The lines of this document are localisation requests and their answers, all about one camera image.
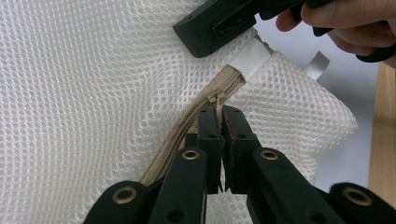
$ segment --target red marking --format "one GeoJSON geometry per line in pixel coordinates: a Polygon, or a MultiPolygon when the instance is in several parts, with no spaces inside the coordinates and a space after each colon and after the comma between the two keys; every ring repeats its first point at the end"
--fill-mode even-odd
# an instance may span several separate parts
{"type": "Polygon", "coordinates": [[[235,142],[236,139],[238,138],[238,132],[236,131],[235,127],[233,126],[233,121],[231,119],[229,119],[230,116],[228,114],[226,114],[225,117],[226,117],[227,123],[231,129],[231,135],[232,135],[233,142],[235,142]]]}

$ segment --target metal zipper teeth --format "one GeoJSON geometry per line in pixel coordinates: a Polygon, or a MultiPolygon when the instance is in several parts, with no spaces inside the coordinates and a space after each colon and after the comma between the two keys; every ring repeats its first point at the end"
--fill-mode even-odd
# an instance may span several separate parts
{"type": "Polygon", "coordinates": [[[183,140],[185,134],[187,133],[190,126],[193,124],[193,118],[195,118],[198,110],[200,110],[205,105],[210,105],[208,97],[210,95],[216,96],[217,93],[224,92],[225,96],[228,98],[228,94],[233,91],[233,89],[241,82],[243,79],[242,75],[238,72],[232,78],[223,82],[215,91],[212,91],[200,104],[193,107],[193,110],[189,112],[188,116],[185,120],[182,120],[182,126],[176,134],[175,140],[172,142],[171,146],[167,149],[168,151],[164,156],[163,163],[160,166],[152,165],[153,167],[157,167],[156,173],[150,178],[150,181],[147,181],[148,184],[153,183],[154,181],[160,179],[164,176],[170,166],[170,163],[177,152],[177,149],[183,140]]]}

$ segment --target white cloth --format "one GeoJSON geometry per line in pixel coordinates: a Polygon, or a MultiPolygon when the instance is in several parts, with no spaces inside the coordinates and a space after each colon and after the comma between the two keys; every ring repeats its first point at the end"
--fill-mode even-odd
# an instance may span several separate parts
{"type": "MultiPolygon", "coordinates": [[[[193,58],[172,26],[204,1],[0,4],[0,223],[81,223],[106,188],[142,176],[183,109],[256,34],[193,58]]],[[[230,104],[312,179],[315,154],[345,139],[353,116],[278,53],[251,79],[230,104]]],[[[249,222],[243,198],[209,201],[209,223],[249,222]]]]}

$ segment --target white mesh fabric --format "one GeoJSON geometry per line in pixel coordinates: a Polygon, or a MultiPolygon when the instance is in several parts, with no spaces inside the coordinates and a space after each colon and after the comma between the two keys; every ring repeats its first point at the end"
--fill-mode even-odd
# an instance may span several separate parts
{"type": "MultiPolygon", "coordinates": [[[[81,223],[106,188],[141,177],[191,99],[255,35],[193,58],[172,25],[204,1],[0,4],[0,223],[81,223]]],[[[275,56],[231,103],[264,146],[312,178],[315,153],[341,141],[354,120],[296,69],[275,56]]],[[[249,222],[241,198],[211,197],[209,223],[249,222]]]]}
{"type": "Polygon", "coordinates": [[[316,154],[357,129],[342,102],[279,52],[227,104],[243,108],[262,146],[282,151],[311,182],[316,154]]]}

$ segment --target zipper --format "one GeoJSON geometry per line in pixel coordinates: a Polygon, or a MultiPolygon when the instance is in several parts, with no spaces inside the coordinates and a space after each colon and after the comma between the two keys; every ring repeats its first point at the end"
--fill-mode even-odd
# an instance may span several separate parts
{"type": "Polygon", "coordinates": [[[153,162],[139,182],[148,186],[154,181],[162,178],[179,150],[179,146],[186,136],[186,133],[196,121],[198,111],[204,106],[211,105],[216,107],[218,115],[220,115],[221,106],[224,102],[245,85],[245,83],[246,81],[240,72],[231,66],[224,67],[181,115],[177,124],[168,134],[153,162]]]}

